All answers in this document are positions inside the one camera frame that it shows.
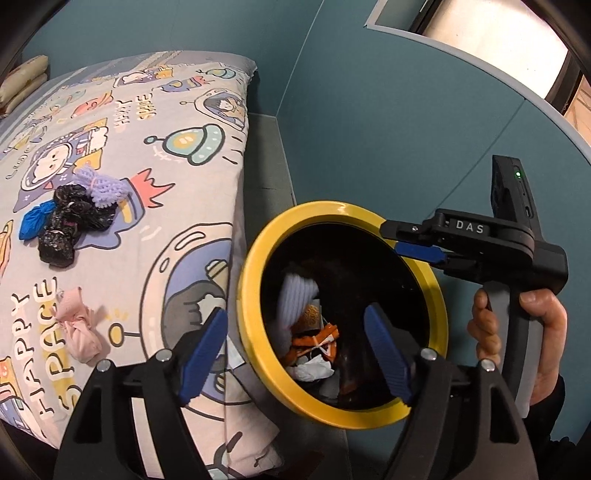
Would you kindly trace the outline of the right forearm black sleeve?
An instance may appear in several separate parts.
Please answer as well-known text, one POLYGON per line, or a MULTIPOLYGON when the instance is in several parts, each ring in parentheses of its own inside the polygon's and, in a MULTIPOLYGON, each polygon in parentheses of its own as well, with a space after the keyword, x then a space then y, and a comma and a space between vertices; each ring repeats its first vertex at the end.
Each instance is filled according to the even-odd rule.
POLYGON ((524 424, 534 453, 539 479, 590 478, 590 426, 577 443, 568 437, 551 438, 566 396, 564 379, 559 376, 554 391, 530 407, 524 424))

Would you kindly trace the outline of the right hand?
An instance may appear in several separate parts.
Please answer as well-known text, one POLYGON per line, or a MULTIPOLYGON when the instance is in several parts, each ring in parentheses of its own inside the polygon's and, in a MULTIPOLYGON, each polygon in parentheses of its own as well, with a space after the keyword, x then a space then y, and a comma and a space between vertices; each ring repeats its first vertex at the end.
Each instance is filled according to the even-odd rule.
MULTIPOLYGON (((477 291, 467 330, 477 341, 478 359, 490 359, 499 365, 502 347, 499 321, 487 308, 488 300, 483 289, 477 291)), ((546 399, 557 385, 567 338, 568 315, 563 304, 548 289, 521 293, 520 304, 527 313, 543 324, 541 356, 530 400, 530 404, 535 405, 546 399)))

